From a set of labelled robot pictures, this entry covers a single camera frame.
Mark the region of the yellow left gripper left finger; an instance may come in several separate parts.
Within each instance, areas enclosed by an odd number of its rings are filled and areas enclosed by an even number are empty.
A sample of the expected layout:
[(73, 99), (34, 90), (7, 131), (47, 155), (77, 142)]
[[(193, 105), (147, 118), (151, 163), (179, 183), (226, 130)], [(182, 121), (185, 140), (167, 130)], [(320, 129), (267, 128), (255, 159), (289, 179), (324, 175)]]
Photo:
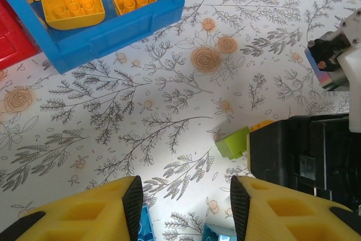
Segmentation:
[(122, 177), (30, 211), (1, 240), (137, 240), (142, 206), (141, 177)]

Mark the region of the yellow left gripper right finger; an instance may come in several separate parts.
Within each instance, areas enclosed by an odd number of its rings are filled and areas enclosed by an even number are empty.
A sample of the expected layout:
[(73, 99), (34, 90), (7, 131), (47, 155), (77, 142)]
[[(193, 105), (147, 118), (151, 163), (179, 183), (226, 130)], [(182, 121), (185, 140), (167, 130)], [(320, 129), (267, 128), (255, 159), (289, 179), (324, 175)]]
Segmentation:
[(360, 216), (342, 204), (248, 176), (232, 176), (238, 240), (360, 240)]

